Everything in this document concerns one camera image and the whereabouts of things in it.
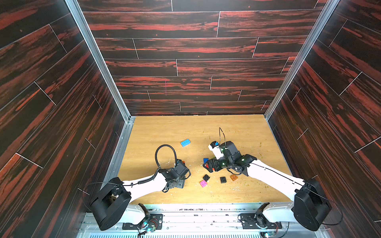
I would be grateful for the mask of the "pink square lego brick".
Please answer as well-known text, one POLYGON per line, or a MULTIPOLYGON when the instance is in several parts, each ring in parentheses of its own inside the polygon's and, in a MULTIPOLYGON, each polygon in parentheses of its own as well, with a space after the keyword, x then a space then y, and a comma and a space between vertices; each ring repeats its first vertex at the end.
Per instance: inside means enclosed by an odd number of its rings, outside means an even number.
POLYGON ((207 182, 205 180, 202 180, 199 182, 201 187, 206 187, 207 186, 207 182))

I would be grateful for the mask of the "light blue long lego brick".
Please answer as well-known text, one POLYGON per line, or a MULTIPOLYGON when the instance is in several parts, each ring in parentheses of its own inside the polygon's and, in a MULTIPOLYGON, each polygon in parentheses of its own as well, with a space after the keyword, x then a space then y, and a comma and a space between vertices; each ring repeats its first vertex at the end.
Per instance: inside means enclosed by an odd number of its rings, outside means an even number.
POLYGON ((190 145, 191 141, 189 139, 185 139, 183 141, 181 141, 181 146, 182 147, 186 147, 188 145, 190 145))

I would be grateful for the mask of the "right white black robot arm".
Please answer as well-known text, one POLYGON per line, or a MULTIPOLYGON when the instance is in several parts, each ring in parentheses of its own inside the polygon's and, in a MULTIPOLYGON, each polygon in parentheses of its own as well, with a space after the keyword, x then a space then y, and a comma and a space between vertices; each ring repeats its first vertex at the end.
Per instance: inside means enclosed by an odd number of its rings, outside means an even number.
POLYGON ((222 144, 213 141, 208 148, 215 157, 205 162, 203 167, 210 173, 232 169, 238 175, 267 184, 291 200, 289 203, 264 203, 253 216, 260 229, 270 228, 277 222, 297 222, 310 231, 317 231, 330 213, 332 206, 315 179, 293 177, 252 155, 242 155, 231 141, 222 144))

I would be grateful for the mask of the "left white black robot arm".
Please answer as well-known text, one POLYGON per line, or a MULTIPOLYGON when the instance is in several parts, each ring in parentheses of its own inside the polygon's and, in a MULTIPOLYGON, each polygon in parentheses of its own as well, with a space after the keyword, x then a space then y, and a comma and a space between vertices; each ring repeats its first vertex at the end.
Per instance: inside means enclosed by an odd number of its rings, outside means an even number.
POLYGON ((149 177, 125 181, 115 177, 104 183, 97 194, 91 195, 88 209, 101 231, 108 230, 119 222, 143 225, 149 218, 148 210, 142 204, 131 205, 131 202, 154 192, 183 188, 190 175, 184 162, 177 159, 175 167, 158 168, 149 177))

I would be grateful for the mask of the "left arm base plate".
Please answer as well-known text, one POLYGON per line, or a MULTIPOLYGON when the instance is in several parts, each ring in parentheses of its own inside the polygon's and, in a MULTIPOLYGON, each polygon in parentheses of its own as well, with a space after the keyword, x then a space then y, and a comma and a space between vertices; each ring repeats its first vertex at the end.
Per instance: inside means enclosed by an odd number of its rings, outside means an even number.
POLYGON ((137 230, 155 232, 161 230, 163 226, 163 214, 150 214, 148 217, 143 218, 137 225, 132 223, 124 223, 122 230, 137 230))

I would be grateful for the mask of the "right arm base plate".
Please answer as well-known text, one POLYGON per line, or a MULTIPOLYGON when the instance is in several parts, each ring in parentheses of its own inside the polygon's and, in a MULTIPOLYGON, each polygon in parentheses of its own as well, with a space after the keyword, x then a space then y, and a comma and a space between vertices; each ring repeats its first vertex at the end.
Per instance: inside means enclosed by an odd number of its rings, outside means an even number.
POLYGON ((254 229, 282 229, 282 224, 280 222, 272 223, 262 214, 256 213, 241 213, 238 215, 238 220, 244 230, 254 230, 254 229))

